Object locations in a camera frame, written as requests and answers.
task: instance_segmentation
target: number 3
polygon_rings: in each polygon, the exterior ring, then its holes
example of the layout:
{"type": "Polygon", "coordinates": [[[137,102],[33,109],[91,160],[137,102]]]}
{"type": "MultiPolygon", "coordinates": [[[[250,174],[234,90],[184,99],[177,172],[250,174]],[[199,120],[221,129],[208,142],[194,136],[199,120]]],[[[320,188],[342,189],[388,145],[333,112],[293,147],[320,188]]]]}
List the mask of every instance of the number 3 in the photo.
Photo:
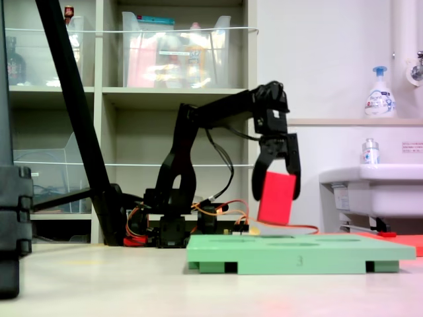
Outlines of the number 3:
{"type": "Polygon", "coordinates": [[[303,257],[302,256],[298,256],[297,266],[303,266],[303,257]]]}

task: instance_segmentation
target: green foam board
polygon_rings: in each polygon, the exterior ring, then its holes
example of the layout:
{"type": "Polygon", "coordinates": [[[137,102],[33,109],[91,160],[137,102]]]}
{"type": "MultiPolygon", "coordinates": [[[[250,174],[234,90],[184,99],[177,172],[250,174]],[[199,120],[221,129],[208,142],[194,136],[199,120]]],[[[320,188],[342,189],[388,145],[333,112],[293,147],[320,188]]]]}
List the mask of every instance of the green foam board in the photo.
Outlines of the green foam board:
{"type": "Polygon", "coordinates": [[[301,236],[193,235],[188,268],[200,273],[349,274],[398,272],[416,248],[356,234],[301,236]]]}

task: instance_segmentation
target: soap dispenser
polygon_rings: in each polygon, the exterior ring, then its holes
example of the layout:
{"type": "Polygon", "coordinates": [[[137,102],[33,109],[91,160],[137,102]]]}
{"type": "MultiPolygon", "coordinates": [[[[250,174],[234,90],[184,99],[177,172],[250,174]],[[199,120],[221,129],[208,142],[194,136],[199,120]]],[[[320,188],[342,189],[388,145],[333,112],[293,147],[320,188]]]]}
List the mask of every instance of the soap dispenser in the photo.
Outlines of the soap dispenser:
{"type": "Polygon", "coordinates": [[[366,118],[395,118],[397,110],[394,96],[384,80],[385,66],[377,66],[373,68],[376,73],[376,83],[370,91],[367,103],[364,108],[366,118]]]}

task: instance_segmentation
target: table surface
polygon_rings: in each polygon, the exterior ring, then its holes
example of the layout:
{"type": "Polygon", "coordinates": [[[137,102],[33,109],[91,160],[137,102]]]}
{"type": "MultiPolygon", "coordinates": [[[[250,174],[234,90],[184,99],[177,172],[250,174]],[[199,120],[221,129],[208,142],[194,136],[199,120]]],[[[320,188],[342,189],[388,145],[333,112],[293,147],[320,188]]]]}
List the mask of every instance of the table surface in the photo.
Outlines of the table surface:
{"type": "Polygon", "coordinates": [[[423,316],[423,258],[400,273],[199,275],[185,250],[34,245],[1,317],[423,316]]]}

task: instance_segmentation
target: red mat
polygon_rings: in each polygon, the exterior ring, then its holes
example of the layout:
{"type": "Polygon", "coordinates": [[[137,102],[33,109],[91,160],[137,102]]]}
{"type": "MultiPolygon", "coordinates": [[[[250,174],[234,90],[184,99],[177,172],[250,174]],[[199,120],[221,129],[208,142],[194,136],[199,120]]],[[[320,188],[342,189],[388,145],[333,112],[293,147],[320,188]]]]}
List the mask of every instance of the red mat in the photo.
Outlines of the red mat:
{"type": "Polygon", "coordinates": [[[384,238],[382,236],[377,236],[376,234],[361,232],[357,233],[360,236],[368,236],[370,238],[385,240],[389,242],[394,242],[398,244],[404,244],[406,246],[415,246],[417,256],[423,256],[423,235],[410,235],[410,236],[396,236],[394,238],[384,238]]]}

